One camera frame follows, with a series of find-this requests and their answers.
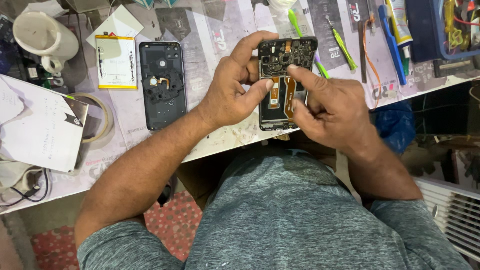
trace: red patterned floor mat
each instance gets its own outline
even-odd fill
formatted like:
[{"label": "red patterned floor mat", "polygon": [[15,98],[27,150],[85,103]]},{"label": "red patterned floor mat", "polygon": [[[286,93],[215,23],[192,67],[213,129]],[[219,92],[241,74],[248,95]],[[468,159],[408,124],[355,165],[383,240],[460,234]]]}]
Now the red patterned floor mat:
[{"label": "red patterned floor mat", "polygon": [[[202,211],[187,192],[176,193],[162,208],[155,203],[144,214],[147,229],[158,236],[170,253],[184,261],[190,252]],[[40,269],[77,270],[73,227],[63,226],[31,238]]]}]

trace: masking tape roll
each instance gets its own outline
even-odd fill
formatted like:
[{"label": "masking tape roll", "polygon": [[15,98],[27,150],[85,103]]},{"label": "masking tape roll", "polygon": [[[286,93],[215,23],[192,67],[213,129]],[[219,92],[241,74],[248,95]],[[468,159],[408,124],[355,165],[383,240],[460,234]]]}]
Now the masking tape roll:
[{"label": "masking tape roll", "polygon": [[83,139],[82,138],[81,142],[83,144],[91,143],[95,140],[101,139],[101,138],[105,137],[110,132],[110,130],[112,130],[112,127],[113,127],[113,113],[112,113],[112,109],[110,108],[110,106],[105,106],[103,104],[103,102],[100,101],[97,97],[92,96],[92,95],[87,94],[87,93],[73,93],[73,94],[70,94],[70,96],[72,96],[74,98],[84,97],[84,98],[91,99],[93,102],[100,105],[100,107],[103,110],[104,117],[105,117],[105,123],[104,123],[103,128],[100,131],[100,133],[98,133],[97,135],[95,135],[94,137],[89,138],[89,139]]}]

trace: smartphone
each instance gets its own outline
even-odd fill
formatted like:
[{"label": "smartphone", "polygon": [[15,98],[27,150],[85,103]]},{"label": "smartphone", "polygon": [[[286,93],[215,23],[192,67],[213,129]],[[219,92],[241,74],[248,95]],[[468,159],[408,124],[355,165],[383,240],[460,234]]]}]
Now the smartphone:
[{"label": "smartphone", "polygon": [[187,113],[180,43],[139,45],[147,129],[159,131]]},{"label": "smartphone", "polygon": [[258,45],[260,79],[273,80],[273,88],[259,104],[259,126],[263,131],[297,128],[292,101],[305,102],[307,90],[287,74],[290,64],[312,70],[318,41],[316,37],[282,38]]}]

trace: blue spudger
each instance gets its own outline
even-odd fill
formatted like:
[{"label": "blue spudger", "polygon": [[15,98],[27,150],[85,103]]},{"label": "blue spudger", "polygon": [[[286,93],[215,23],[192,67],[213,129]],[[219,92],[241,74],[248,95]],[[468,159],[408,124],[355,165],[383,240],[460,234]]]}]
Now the blue spudger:
[{"label": "blue spudger", "polygon": [[400,59],[400,54],[398,53],[395,37],[392,35],[392,33],[390,33],[390,27],[388,26],[387,6],[380,5],[378,8],[378,15],[380,16],[380,21],[382,21],[382,27],[384,29],[388,48],[390,49],[390,54],[392,55],[393,63],[395,64],[396,74],[398,75],[400,84],[404,86],[407,84],[407,79],[405,78],[405,73],[403,72],[402,60]]}]

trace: white radiator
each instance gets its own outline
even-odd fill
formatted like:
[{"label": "white radiator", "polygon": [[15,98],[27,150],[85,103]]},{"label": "white radiator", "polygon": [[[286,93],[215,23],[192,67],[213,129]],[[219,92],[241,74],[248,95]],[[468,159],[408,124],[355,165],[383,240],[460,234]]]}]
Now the white radiator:
[{"label": "white radiator", "polygon": [[414,177],[440,230],[462,254],[480,262],[480,194]]}]

